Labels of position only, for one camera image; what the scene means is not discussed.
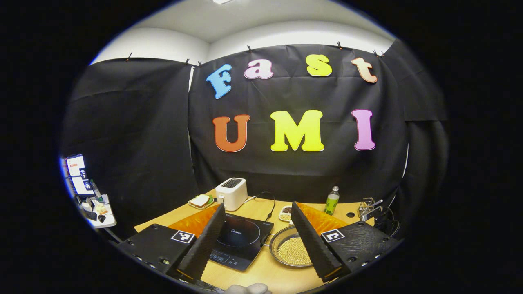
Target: sandwich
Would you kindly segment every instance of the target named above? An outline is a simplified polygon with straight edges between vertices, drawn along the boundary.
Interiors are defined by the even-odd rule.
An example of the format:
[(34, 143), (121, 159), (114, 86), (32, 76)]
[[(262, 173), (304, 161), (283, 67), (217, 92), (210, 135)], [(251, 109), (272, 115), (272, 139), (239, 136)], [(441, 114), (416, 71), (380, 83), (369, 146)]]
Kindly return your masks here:
[(205, 194), (200, 194), (200, 195), (196, 196), (195, 198), (191, 199), (191, 201), (189, 201), (189, 204), (196, 208), (202, 208), (205, 205), (209, 204), (209, 202), (211, 202), (212, 200), (213, 199), (211, 196), (205, 195)]

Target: ceiling light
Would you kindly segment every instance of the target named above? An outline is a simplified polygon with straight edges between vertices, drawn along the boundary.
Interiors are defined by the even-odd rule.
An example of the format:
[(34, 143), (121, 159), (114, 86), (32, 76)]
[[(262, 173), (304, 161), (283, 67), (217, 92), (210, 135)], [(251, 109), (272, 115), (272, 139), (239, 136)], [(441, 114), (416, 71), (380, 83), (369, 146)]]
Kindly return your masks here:
[(225, 3), (230, 2), (232, 0), (211, 0), (211, 1), (213, 1), (214, 3), (218, 3), (218, 4), (225, 4)]

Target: gold beads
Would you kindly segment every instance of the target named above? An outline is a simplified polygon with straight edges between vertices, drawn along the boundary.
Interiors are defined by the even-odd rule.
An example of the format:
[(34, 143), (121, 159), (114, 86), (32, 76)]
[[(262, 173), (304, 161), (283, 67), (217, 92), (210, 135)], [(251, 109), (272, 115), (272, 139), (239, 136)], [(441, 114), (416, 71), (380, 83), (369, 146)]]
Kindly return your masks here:
[(281, 259), (288, 264), (306, 265), (311, 263), (311, 259), (301, 238), (291, 238), (283, 242), (278, 247), (278, 254)]

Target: black backdrop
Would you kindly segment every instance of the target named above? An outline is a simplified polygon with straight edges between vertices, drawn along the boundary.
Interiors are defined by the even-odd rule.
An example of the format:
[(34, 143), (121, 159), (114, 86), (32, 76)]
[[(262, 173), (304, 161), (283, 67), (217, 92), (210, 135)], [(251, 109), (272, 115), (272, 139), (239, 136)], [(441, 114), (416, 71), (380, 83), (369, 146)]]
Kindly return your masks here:
[[(333, 72), (311, 76), (305, 58), (328, 57)], [(361, 78), (351, 60), (371, 63), (374, 84)], [(274, 75), (248, 79), (249, 61), (267, 59)], [(224, 64), (231, 90), (215, 99), (207, 76)], [(307, 110), (319, 110), (325, 149), (306, 152), (290, 147), (274, 152), (274, 111), (288, 111), (296, 124)], [(355, 109), (372, 111), (372, 139), (376, 148), (358, 151)], [(228, 141), (237, 138), (236, 115), (250, 115), (246, 146), (223, 152), (214, 142), (213, 118), (230, 118)], [(284, 45), (225, 56), (196, 67), (189, 92), (189, 133), (200, 191), (213, 189), (229, 177), (247, 179), (250, 195), (272, 192), (277, 200), (321, 203), (334, 185), (341, 201), (363, 197), (384, 199), (402, 222), (401, 236), (423, 197), (435, 197), (448, 160), (447, 115), (444, 96), (422, 64), (396, 40), (382, 57), (327, 45)], [(409, 160), (403, 177), (405, 158)]]
[[(310, 76), (309, 54), (327, 56), (332, 74)], [(351, 63), (355, 58), (372, 64), (376, 83), (360, 76)], [(247, 63), (256, 59), (272, 62), (273, 77), (244, 76)], [(232, 66), (232, 90), (215, 99), (206, 77), (226, 63)], [(246, 178), (250, 195), (270, 191), (283, 201), (321, 203), (335, 185), (345, 202), (373, 197), (389, 205), (397, 199), (392, 208), (402, 223), (398, 236), (409, 228), (423, 197), (439, 188), (448, 158), (443, 95), (400, 41), (381, 57), (306, 44), (240, 52), (196, 67), (187, 93), (189, 72), (190, 65), (168, 60), (108, 60), (89, 66), (72, 92), (61, 152), (84, 154), (88, 176), (111, 199), (119, 221), (113, 230), (121, 238), (229, 177)], [(324, 150), (272, 151), (270, 114), (288, 111), (298, 124), (311, 109), (323, 113)], [(373, 113), (373, 150), (354, 147), (355, 109)], [(242, 114), (251, 117), (245, 148), (221, 151), (213, 118)], [(236, 123), (227, 130), (234, 142)]]
[(87, 67), (63, 121), (63, 156), (82, 153), (121, 238), (196, 194), (187, 134), (190, 65), (133, 58)]

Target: letter f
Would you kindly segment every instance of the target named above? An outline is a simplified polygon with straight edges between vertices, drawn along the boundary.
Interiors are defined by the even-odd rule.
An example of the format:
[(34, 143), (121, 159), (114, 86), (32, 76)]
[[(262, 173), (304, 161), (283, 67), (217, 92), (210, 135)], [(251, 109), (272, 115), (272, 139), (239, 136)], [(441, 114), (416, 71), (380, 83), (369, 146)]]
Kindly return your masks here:
[(231, 82), (231, 75), (227, 72), (232, 69), (230, 64), (224, 64), (217, 71), (210, 74), (206, 81), (211, 82), (214, 91), (216, 91), (215, 98), (220, 99), (223, 95), (231, 90), (231, 86), (225, 85), (225, 82)]

